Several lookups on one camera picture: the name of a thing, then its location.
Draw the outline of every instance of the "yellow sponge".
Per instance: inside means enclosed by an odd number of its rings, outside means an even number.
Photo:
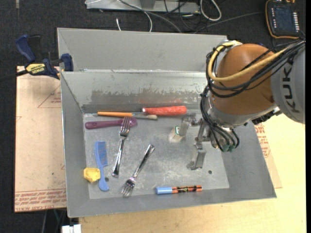
[[[101,178],[101,172],[98,168],[86,167],[83,171],[84,178],[89,182],[95,182]]]

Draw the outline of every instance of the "purple handle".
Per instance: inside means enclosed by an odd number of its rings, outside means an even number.
[[[119,126],[123,122],[123,118],[120,120],[114,120],[114,121],[95,121],[95,122],[87,122],[85,124],[85,127],[88,130],[93,130],[93,129],[100,129],[100,128],[105,128],[105,127],[111,127],[111,126]],[[134,117],[131,117],[131,127],[134,127],[137,125],[137,120]]]

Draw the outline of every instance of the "yellow clamp label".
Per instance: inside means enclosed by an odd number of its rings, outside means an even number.
[[[36,74],[45,70],[45,65],[43,63],[34,63],[26,67],[26,70],[32,74]]]

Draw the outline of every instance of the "cardboard sheet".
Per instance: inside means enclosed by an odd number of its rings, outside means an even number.
[[[60,81],[17,78],[15,212],[66,207]]]

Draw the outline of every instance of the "marker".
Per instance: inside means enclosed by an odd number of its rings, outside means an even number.
[[[174,187],[156,187],[156,194],[171,194],[171,193],[182,193],[182,192],[201,192],[201,185],[190,185],[190,186],[174,186]]]

